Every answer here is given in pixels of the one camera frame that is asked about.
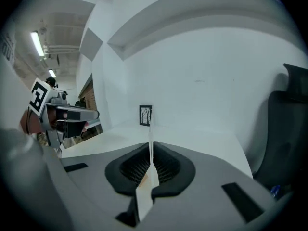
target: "brick wall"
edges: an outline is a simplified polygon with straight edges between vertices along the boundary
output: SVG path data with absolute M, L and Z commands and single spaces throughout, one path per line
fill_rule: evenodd
M 95 96 L 94 96 L 94 88 L 93 88 L 93 80 L 88 84 L 85 90 L 79 96 L 80 98 L 86 99 L 86 105 L 89 109 L 97 110 Z

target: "white table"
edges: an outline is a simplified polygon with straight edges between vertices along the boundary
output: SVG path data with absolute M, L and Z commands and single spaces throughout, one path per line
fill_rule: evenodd
M 233 134 L 154 126 L 153 139 L 216 156 L 252 178 L 243 149 Z M 149 142 L 149 127 L 129 121 L 64 150 L 62 158 L 109 152 L 143 142 Z

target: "black picture frame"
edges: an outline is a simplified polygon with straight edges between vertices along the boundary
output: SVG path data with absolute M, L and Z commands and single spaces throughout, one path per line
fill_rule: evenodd
M 142 126 L 150 126 L 152 117 L 152 105 L 140 105 L 139 106 L 139 124 Z

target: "black rectangular strip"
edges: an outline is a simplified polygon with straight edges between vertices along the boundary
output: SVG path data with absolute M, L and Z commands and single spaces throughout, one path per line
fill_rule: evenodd
M 71 172 L 71 171 L 75 171 L 78 169 L 82 169 L 84 167 L 87 167 L 88 165 L 86 165 L 85 163 L 80 163 L 80 164 L 74 164 L 74 165 L 70 165 L 70 166 L 65 166 L 64 170 L 66 172 Z
M 263 210 L 236 183 L 221 186 L 246 222 L 263 213 Z

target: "robotic device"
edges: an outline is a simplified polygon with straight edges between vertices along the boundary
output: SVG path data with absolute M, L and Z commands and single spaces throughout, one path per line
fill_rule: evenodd
M 46 131 L 48 144 L 53 148 L 60 147 L 64 138 L 80 135 L 86 122 L 95 120 L 100 115 L 97 110 L 70 106 L 64 92 L 52 89 L 39 79 L 34 82 L 31 92 L 33 96 L 29 108 L 39 117 L 43 130 Z M 52 109 L 56 111 L 55 126 L 50 124 L 48 117 L 49 110 Z

